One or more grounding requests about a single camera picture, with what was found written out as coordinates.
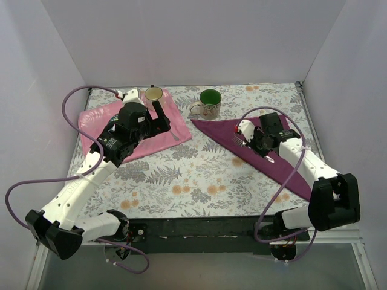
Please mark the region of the silver fork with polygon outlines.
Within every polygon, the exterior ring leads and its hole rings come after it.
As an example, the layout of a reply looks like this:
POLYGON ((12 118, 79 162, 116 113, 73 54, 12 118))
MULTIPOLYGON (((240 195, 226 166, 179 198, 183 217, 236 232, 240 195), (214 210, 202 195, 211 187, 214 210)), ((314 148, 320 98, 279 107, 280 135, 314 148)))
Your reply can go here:
MULTIPOLYGON (((247 144, 244 140, 240 139, 240 137, 238 137, 238 136, 236 136, 236 135, 234 135, 234 136, 232 137, 232 141, 233 141, 237 146, 239 146, 239 147, 246 147, 246 144, 247 144)), ((275 162, 274 159, 271 158, 271 157, 269 157, 269 156, 265 156, 264 158, 265 158, 268 162, 270 162, 270 163, 274 163, 274 162, 275 162)))

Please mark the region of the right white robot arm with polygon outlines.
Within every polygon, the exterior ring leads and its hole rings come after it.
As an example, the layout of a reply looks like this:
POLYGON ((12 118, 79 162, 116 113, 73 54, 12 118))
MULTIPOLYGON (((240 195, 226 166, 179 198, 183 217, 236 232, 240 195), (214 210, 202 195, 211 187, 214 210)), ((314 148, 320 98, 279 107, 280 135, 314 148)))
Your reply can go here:
POLYGON ((261 157, 270 152, 293 167, 311 190, 308 206, 280 211, 275 214, 273 231, 280 240, 287 240, 296 230, 313 227, 326 231, 360 220, 359 189, 351 173, 339 173, 326 165, 305 147, 302 137, 293 129, 284 129, 279 115, 261 116, 260 126, 243 119, 238 130, 245 145, 261 157))

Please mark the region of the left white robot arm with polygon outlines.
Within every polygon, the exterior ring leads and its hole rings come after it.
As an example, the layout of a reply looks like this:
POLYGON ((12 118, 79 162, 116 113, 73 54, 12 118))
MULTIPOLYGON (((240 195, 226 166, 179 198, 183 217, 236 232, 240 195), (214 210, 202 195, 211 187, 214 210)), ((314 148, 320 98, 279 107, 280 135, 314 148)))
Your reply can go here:
POLYGON ((141 141, 170 131, 170 121, 161 104, 153 102, 157 118, 148 108, 128 102, 119 110, 90 147, 72 181, 40 211, 30 210, 25 220, 33 236, 60 259, 70 258, 83 244, 101 237, 121 242, 129 233, 129 219, 117 210, 91 218, 79 213, 89 198, 141 141))

